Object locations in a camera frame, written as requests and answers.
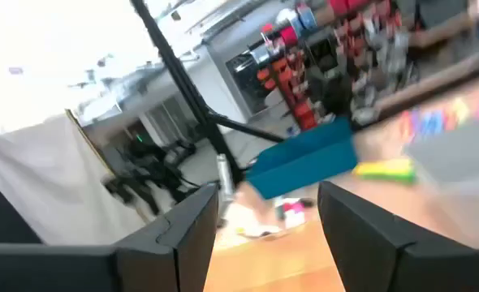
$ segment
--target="blue storage bin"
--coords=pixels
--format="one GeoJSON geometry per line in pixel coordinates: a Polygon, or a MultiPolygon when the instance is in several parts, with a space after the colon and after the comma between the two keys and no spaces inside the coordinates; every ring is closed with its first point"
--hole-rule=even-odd
{"type": "Polygon", "coordinates": [[[357,164],[346,118],[320,125],[263,151],[247,180],[265,199],[352,170],[357,164]]]}

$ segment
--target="white cloth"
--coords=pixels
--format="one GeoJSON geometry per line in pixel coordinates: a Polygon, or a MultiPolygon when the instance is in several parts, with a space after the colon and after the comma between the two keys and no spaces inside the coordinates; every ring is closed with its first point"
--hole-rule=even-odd
{"type": "Polygon", "coordinates": [[[0,192],[49,245],[110,244],[144,225],[107,174],[65,114],[0,135],[0,192]]]}

